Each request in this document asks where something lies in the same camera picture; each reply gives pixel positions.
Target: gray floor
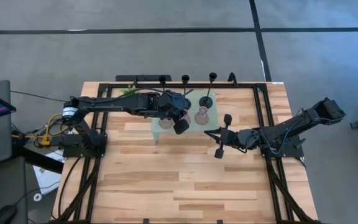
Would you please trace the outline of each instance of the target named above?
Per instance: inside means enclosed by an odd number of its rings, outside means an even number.
[[[256,0],[262,27],[358,27],[358,1]],[[247,0],[0,0],[0,29],[118,29],[252,27]],[[272,80],[285,82],[293,113],[325,96],[349,115],[303,137],[308,177],[319,219],[358,223],[358,33],[263,34]],[[84,81],[116,75],[182,74],[205,80],[230,72],[240,81],[263,81],[253,33],[0,35],[0,80],[12,89],[54,98],[79,95]],[[13,121],[34,129],[62,104],[12,95]],[[28,169],[28,189],[36,187]],[[29,200],[36,222],[50,218],[55,192]]]

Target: white paper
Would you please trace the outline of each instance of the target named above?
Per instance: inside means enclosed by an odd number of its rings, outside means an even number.
[[[59,162],[65,162],[62,155],[63,155],[63,150],[56,150],[55,152],[48,153],[45,156],[55,159]],[[58,181],[60,181],[60,177],[62,175],[49,170],[45,170],[37,166],[33,166],[33,168],[40,188],[49,187],[51,184],[57,182],[56,184],[53,184],[49,188],[40,189],[42,195],[45,195],[59,187]]]

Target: wooden table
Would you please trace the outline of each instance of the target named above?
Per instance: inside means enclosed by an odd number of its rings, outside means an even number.
[[[81,95],[96,96],[99,84],[85,82]],[[291,118],[285,86],[267,83],[267,87],[275,124]],[[259,126],[252,89],[214,91],[221,126],[226,113],[232,115],[233,131]],[[112,96],[120,94],[120,89],[115,89]],[[260,100],[267,123],[262,93]],[[86,121],[90,124],[91,120],[89,114]],[[109,113],[108,148],[101,161],[93,223],[142,223],[144,218],[151,223],[216,223],[220,219],[224,223],[275,223],[266,164],[259,149],[242,154],[226,147],[219,160],[214,158],[217,145],[207,135],[161,134],[156,142],[150,124],[151,119]],[[62,180],[75,160],[65,162]],[[83,160],[69,178],[62,210],[78,191]],[[283,158],[283,163],[290,193],[306,214],[317,219],[305,168],[294,158]],[[279,199],[286,219],[280,193]],[[87,200],[85,195],[81,218]]]

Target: computer mouse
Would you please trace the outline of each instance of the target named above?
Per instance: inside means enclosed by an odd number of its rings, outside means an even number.
[[[16,214],[15,205],[5,205],[0,209],[0,224],[9,224]]]

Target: wood plank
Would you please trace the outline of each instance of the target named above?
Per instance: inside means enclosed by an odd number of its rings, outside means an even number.
[[[99,82],[84,83],[81,94],[96,96],[98,85]],[[274,122],[291,118],[284,85],[267,83],[267,86]],[[233,131],[259,126],[251,89],[214,91],[221,126],[226,113],[232,115]],[[120,94],[121,89],[112,93]],[[267,125],[261,93],[260,99]],[[85,120],[90,123],[92,114]],[[151,119],[127,113],[108,114],[108,148],[101,161],[93,223],[142,223],[143,218],[149,218],[151,223],[216,223],[218,219],[224,223],[275,223],[265,160],[259,149],[243,154],[225,147],[224,158],[216,159],[217,145],[205,134],[161,134],[155,141],[150,124]],[[62,180],[74,161],[66,161]],[[310,217],[317,219],[305,168],[293,158],[283,158],[283,163],[290,193]],[[82,165],[83,159],[68,180],[62,208],[69,205],[78,191]],[[82,206],[82,218],[87,200],[88,196]],[[281,194],[279,200],[285,217]]]

